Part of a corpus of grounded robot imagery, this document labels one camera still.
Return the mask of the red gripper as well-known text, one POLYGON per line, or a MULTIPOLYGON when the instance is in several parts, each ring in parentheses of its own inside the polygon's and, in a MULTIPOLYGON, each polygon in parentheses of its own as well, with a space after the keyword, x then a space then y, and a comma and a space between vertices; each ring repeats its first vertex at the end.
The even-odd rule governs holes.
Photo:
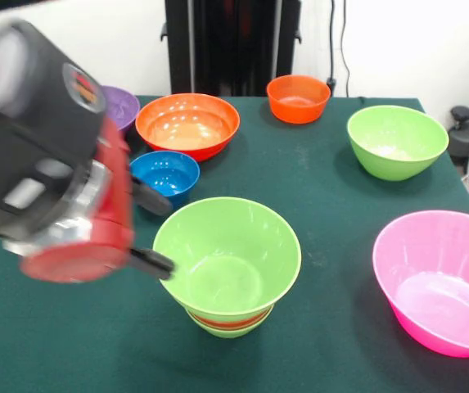
POLYGON ((131 267, 171 279, 175 264, 170 258, 151 249, 129 251, 132 197, 157 216, 171 214, 173 205, 139 178, 130 178, 128 152, 116 125, 104 120, 91 177, 65 216, 27 241, 30 248, 20 261, 24 274, 48 282, 89 282, 123 268, 130 255, 131 267))

